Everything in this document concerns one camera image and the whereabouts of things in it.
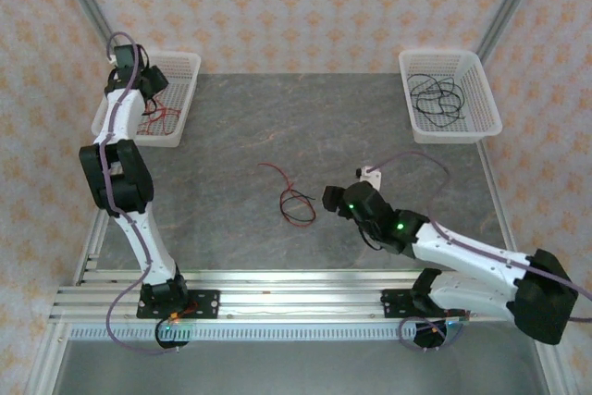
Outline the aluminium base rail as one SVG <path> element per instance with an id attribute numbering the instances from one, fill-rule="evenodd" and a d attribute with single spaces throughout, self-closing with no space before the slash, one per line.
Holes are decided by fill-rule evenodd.
<path id="1" fill-rule="evenodd" d="M 218 320 L 226 322 L 374 323 L 383 319 L 381 293 L 409 289 L 417 270 L 196 270 L 191 289 L 219 290 Z M 77 285 L 58 289 L 50 317 L 63 322 L 117 323 L 136 318 L 138 290 L 127 287 L 138 273 L 87 270 Z"/>

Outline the white perforated plastic basket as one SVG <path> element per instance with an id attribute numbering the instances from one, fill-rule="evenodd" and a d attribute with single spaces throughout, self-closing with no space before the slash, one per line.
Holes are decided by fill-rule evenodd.
<path id="1" fill-rule="evenodd" d="M 471 144 L 501 133 L 500 114 L 477 54 L 404 50 L 399 66 L 415 142 Z"/>
<path id="2" fill-rule="evenodd" d="M 174 148 L 179 145 L 197 86 L 202 59 L 195 53 L 146 52 L 150 66 L 157 65 L 168 85 L 145 100 L 135 142 L 141 146 Z"/>

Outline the black arm base electronics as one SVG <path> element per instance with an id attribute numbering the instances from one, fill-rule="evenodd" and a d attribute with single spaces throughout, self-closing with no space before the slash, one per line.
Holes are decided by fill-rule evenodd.
<path id="1" fill-rule="evenodd" d="M 173 314 L 159 320 L 154 328 L 154 339 L 157 345 L 163 350 L 180 350 L 190 342 L 182 338 L 177 330 L 180 317 Z"/>
<path id="2" fill-rule="evenodd" d="M 413 343 L 422 349 L 436 349 L 447 338 L 447 322 L 443 319 L 415 323 Z"/>

